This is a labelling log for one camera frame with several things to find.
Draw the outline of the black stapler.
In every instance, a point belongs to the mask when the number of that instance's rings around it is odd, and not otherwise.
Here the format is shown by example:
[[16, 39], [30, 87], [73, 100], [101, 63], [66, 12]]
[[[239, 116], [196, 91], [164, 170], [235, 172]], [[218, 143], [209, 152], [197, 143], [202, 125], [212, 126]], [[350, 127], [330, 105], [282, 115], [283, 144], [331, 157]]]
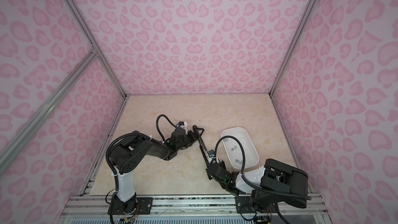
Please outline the black stapler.
[[198, 134], [198, 136], [199, 136], [198, 137], [199, 147], [200, 147], [202, 156], [203, 156], [203, 158], [205, 160], [206, 166], [208, 167], [208, 165], [211, 162], [211, 157], [208, 155], [208, 150], [207, 150], [207, 148], [206, 148], [206, 146], [205, 146], [205, 144], [203, 142], [202, 135]]

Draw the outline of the white plastic bin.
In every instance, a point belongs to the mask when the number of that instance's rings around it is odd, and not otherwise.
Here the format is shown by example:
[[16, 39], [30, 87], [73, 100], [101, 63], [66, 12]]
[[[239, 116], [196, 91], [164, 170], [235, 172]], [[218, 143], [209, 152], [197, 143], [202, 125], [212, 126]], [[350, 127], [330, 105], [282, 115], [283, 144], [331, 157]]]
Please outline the white plastic bin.
[[[221, 133], [221, 137], [225, 136], [232, 136], [240, 142], [245, 154], [245, 172], [255, 169], [260, 162], [260, 156], [248, 132], [244, 128], [234, 127], [226, 129]], [[224, 145], [224, 149], [227, 153], [227, 157], [232, 169], [235, 171], [240, 171], [243, 163], [235, 163], [235, 160], [243, 161], [240, 145], [236, 140], [231, 138], [223, 139], [222, 144]], [[237, 146], [237, 149], [231, 150], [233, 146]]]

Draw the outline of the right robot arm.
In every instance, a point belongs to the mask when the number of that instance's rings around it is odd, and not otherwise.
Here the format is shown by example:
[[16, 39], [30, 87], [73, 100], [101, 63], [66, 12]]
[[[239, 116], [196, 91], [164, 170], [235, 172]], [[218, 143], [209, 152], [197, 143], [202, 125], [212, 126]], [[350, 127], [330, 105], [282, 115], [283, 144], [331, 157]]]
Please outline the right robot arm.
[[206, 173], [231, 195], [250, 195], [238, 208], [241, 213], [265, 213], [280, 202], [306, 208], [312, 199], [308, 195], [307, 173], [275, 159], [267, 159], [263, 167], [244, 174], [229, 172], [223, 161], [213, 160], [207, 163]]

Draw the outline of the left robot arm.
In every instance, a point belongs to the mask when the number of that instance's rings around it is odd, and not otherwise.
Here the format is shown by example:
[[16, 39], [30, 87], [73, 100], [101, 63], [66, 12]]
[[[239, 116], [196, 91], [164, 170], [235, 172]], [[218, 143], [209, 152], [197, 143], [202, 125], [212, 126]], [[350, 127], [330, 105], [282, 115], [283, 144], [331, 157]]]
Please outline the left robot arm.
[[139, 131], [133, 131], [115, 139], [107, 147], [105, 153], [106, 163], [112, 170], [115, 180], [115, 192], [110, 200], [108, 215], [138, 212], [134, 170], [145, 156], [170, 161], [180, 150], [187, 149], [198, 141], [203, 132], [204, 129], [197, 126], [187, 131], [178, 125], [171, 137], [165, 141], [155, 140]]

